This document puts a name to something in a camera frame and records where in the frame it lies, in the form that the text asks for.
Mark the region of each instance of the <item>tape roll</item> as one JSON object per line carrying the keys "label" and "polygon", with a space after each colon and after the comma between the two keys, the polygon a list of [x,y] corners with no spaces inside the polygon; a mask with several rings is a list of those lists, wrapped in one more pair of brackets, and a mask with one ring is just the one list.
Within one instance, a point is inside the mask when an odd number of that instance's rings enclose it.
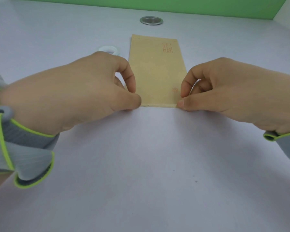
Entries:
{"label": "tape roll", "polygon": [[119,55],[119,49],[111,45],[101,46],[98,51],[104,51],[112,55]]}

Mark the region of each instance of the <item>skin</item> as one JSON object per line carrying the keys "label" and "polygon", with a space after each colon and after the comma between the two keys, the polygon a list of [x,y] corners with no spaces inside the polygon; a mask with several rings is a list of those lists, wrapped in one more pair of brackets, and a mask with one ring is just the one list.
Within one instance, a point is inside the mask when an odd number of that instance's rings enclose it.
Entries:
{"label": "skin", "polygon": [[[127,89],[115,77],[120,72]],[[141,105],[124,58],[97,52],[16,81],[0,91],[15,120],[56,135],[73,126]],[[290,75],[219,58],[193,67],[182,82],[178,108],[219,112],[258,128],[290,132]],[[0,175],[0,184],[9,175]]]}

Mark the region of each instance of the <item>tabletop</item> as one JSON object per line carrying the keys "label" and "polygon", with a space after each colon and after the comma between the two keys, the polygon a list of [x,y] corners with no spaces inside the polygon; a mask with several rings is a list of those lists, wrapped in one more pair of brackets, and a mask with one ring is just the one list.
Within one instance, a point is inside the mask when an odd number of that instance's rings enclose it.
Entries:
{"label": "tabletop", "polygon": [[[290,74],[290,30],[274,21],[19,0],[0,4],[0,73],[10,83],[103,45],[128,59],[132,34],[178,39],[187,70],[229,57]],[[170,108],[79,125],[42,183],[0,187],[0,232],[290,232],[290,160],[262,133]]]}

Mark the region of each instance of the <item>finger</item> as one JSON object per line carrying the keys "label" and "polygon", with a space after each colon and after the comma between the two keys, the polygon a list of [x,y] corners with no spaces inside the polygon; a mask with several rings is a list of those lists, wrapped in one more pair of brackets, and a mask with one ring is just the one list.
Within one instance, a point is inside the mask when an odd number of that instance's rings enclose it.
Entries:
{"label": "finger", "polygon": [[111,107],[114,111],[134,110],[141,105],[142,99],[136,93],[131,93],[118,86],[114,89],[114,99]]}
{"label": "finger", "polygon": [[196,82],[190,95],[204,93],[204,92],[212,90],[212,89],[213,89],[212,84],[206,78],[203,78],[203,79]]}
{"label": "finger", "polygon": [[184,78],[181,86],[181,97],[187,97],[194,84],[203,78],[205,78],[204,72],[207,72],[209,62],[194,66],[189,70],[186,77]]}
{"label": "finger", "polygon": [[206,110],[219,112],[221,104],[217,93],[210,90],[183,98],[178,101],[177,107],[188,111]]}
{"label": "finger", "polygon": [[120,56],[115,56],[115,57],[118,62],[116,72],[120,72],[120,74],[122,75],[126,83],[127,89],[130,92],[135,93],[135,90],[136,90],[135,77],[130,67],[130,64],[123,57],[120,57]]}
{"label": "finger", "polygon": [[117,86],[119,86],[120,88],[125,89],[124,88],[124,85],[122,84],[122,82],[120,81],[120,79],[118,79],[118,77],[116,77],[116,76],[114,78],[114,84],[117,85]]}

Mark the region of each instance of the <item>green partition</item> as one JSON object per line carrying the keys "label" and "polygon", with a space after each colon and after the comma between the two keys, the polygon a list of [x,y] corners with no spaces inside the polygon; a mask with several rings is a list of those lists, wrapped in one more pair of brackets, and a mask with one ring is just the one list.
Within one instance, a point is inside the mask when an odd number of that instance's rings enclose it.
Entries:
{"label": "green partition", "polygon": [[136,10],[273,19],[286,0],[35,0]]}

